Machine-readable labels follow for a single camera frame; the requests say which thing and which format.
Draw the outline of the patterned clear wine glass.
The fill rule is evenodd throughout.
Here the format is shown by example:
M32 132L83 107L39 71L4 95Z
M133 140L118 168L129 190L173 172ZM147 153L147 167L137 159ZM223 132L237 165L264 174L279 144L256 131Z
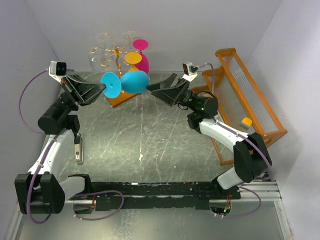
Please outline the patterned clear wine glass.
M95 46L91 46L88 52L89 52L88 60L89 60L92 71L99 72L101 67L99 49Z

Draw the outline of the blue wine glass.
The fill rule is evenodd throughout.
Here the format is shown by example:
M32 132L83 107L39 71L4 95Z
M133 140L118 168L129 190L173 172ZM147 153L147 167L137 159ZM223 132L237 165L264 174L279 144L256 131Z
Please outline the blue wine glass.
M143 93L146 91L149 82L149 76L141 70L129 71L122 77L113 72L107 72L100 79L100 83L105 86L102 93L110 99L117 98L121 91L129 94Z

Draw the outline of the yellow wine glass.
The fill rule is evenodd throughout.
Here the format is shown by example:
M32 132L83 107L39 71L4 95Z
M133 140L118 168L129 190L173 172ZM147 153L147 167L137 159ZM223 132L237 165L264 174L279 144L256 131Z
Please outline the yellow wine glass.
M125 55L124 59L129 65L131 65L131 67L128 69L128 72L139 70L136 67L136 64L141 62L142 56L138 52L129 52Z

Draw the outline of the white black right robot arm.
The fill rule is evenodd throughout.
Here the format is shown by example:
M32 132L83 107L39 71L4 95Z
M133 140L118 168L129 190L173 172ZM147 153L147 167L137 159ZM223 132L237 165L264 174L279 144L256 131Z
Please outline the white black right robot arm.
M209 91L203 95L190 90L188 75L172 85L177 74L146 88L151 95L168 106L177 105L192 112L187 122L192 130L217 140L233 153L233 168L215 178L212 193L218 199L229 194L230 188L241 183L250 183L264 173L272 174L272 161L263 137L254 132L242 132L216 119L218 99Z

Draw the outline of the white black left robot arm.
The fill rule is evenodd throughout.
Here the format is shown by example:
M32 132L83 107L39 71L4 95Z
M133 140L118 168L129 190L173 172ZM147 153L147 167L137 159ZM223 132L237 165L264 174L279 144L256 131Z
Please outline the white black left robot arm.
M14 180L19 208L29 218L34 214L58 214L66 200L73 197L86 200L94 192L88 174L72 174L58 181L57 173L70 145L75 145L77 158L82 151L79 119L70 113L95 102L106 87L76 74L51 73L50 77L61 84L63 93L38 119L38 126L48 141L27 173L18 174Z

